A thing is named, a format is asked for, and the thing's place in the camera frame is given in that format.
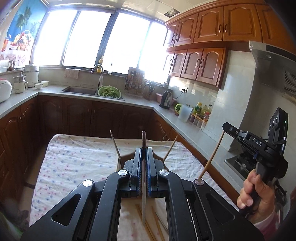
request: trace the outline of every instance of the range hood vent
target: range hood vent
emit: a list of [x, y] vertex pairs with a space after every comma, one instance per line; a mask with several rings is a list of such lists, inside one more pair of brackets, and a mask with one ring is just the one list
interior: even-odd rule
[[296, 55], [254, 41], [250, 41], [250, 50], [260, 82], [296, 100]]

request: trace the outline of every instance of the silver screw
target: silver screw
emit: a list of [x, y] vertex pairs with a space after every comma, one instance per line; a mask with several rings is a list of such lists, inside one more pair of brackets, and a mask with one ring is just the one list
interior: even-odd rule
[[89, 186], [92, 185], [92, 180], [85, 180], [82, 184], [83, 184], [83, 186], [85, 186], [85, 187], [89, 187]]
[[120, 176], [125, 176], [127, 174], [128, 174], [128, 171], [127, 170], [122, 169], [122, 170], [119, 170], [118, 171], [118, 175], [120, 175]]
[[195, 184], [198, 185], [198, 186], [202, 186], [202, 185], [204, 185], [204, 183], [205, 182], [202, 179], [196, 179], [195, 180]]
[[169, 174], [169, 171], [167, 171], [167, 170], [160, 170], [159, 171], [159, 174], [162, 175], [162, 176], [167, 176]]

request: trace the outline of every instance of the towel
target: towel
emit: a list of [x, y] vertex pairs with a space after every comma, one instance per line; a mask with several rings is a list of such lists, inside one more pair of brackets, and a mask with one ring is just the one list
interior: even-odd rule
[[78, 79], [79, 70], [81, 69], [65, 69], [65, 78]]

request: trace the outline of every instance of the finger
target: finger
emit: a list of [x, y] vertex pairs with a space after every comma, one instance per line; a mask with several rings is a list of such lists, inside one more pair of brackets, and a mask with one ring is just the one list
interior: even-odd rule
[[246, 204], [248, 207], [253, 204], [253, 199], [249, 194], [247, 194], [244, 189], [241, 190], [240, 192], [240, 199], [241, 201]]
[[253, 191], [253, 186], [254, 185], [248, 179], [244, 181], [244, 191], [247, 194], [250, 194]]
[[270, 203], [274, 200], [273, 189], [262, 181], [260, 175], [255, 178], [255, 190], [263, 202]]
[[242, 202], [240, 197], [237, 198], [237, 206], [239, 209], [244, 209], [247, 205]]
[[249, 175], [248, 175], [248, 180], [252, 183], [252, 184], [255, 184], [255, 178], [257, 176], [257, 173], [256, 173], [256, 169], [253, 169]]

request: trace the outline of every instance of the palm tree picture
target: palm tree picture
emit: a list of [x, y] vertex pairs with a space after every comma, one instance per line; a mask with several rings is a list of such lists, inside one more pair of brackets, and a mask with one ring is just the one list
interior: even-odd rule
[[18, 15], [16, 26], [17, 28], [20, 28], [20, 33], [22, 33], [22, 27], [28, 24], [31, 14], [31, 8], [26, 7], [24, 14]]

